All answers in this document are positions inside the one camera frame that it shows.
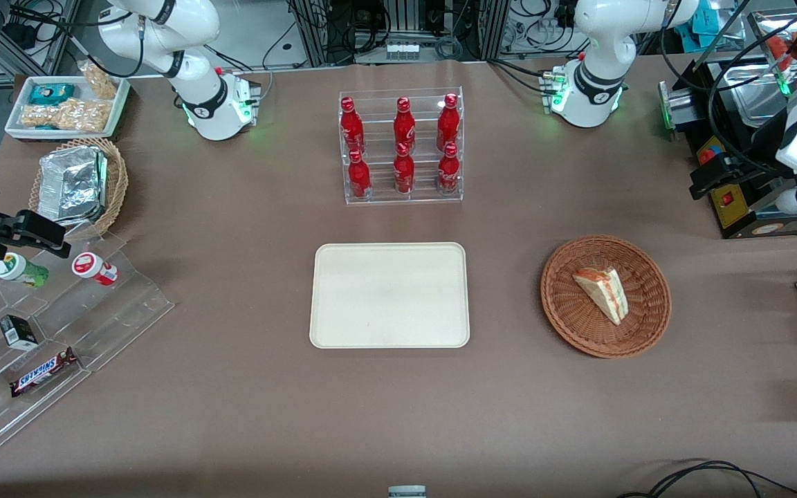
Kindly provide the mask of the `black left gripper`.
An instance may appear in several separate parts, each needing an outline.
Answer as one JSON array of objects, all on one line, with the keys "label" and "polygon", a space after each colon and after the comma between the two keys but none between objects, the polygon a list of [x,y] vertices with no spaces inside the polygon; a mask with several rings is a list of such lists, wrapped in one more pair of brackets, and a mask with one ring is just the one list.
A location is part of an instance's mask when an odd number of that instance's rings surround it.
[{"label": "black left gripper", "polygon": [[699,168],[690,176],[690,198],[698,201],[709,192],[728,184],[740,184],[747,201],[759,201],[763,196],[771,195],[774,190],[784,190],[797,186],[797,174],[776,158],[787,126],[787,111],[779,111],[759,127],[742,124],[738,129],[740,151],[747,158],[762,164],[768,174],[746,172],[739,168],[733,155],[727,152],[702,152],[699,154]]}]

